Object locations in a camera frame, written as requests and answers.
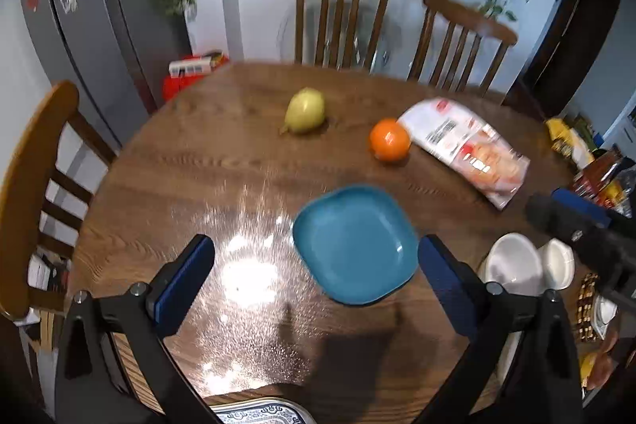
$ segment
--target blue bowl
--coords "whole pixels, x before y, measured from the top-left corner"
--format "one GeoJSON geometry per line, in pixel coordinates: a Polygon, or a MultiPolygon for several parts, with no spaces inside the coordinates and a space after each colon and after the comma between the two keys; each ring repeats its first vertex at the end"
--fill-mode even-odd
{"type": "Polygon", "coordinates": [[[345,187],[311,201],[292,232],[317,283],[344,304],[381,299],[417,268],[413,226],[395,200],[375,187],[345,187]]]}

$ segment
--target orange fruit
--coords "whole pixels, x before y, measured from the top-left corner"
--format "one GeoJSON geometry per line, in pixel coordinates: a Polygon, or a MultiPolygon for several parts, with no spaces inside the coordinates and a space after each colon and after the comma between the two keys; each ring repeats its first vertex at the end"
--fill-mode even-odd
{"type": "Polygon", "coordinates": [[[408,155],[411,138],[395,119],[383,119],[371,130],[369,143],[378,160],[396,162],[408,155]]]}

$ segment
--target table top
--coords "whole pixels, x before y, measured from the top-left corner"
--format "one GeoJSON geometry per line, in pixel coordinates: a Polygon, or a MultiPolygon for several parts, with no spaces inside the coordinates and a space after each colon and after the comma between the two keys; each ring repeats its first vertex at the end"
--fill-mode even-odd
{"type": "MultiPolygon", "coordinates": [[[[419,270],[376,304],[327,298],[293,246],[295,215],[337,187],[373,184],[398,201],[419,235],[437,234],[476,269],[507,232],[544,244],[524,218],[525,202],[572,177],[541,124],[461,94],[443,93],[530,158],[524,185],[503,211],[416,146],[398,167],[372,157],[368,135],[379,119],[439,95],[361,72],[262,63],[218,69],[161,108],[123,149],[82,226],[69,296],[79,289],[112,296],[150,281],[194,234],[207,234],[215,266],[178,334],[165,340],[201,396],[218,404],[282,395],[318,422],[410,422],[467,340],[419,270]],[[302,87],[323,92],[329,124],[313,135],[280,135],[302,87]]],[[[575,291],[566,296],[570,310],[575,291]]],[[[156,404],[125,339],[117,343],[141,399],[156,404]]],[[[481,403],[496,389],[491,381],[481,403]]]]}

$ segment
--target dark doorway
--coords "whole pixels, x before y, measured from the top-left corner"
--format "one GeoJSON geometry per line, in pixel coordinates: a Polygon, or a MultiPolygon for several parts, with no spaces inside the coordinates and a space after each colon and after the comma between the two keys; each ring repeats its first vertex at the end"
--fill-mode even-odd
{"type": "Polygon", "coordinates": [[[561,0],[541,47],[504,104],[538,119],[558,115],[596,60],[620,2],[561,0]]]}

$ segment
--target food packaging bag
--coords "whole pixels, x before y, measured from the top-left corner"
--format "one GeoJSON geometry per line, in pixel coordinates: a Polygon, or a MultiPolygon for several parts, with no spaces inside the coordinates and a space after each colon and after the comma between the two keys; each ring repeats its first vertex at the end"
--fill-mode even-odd
{"type": "Polygon", "coordinates": [[[399,123],[428,153],[460,173],[498,209],[522,186],[530,160],[476,114],[450,99],[421,101],[399,123]]]}

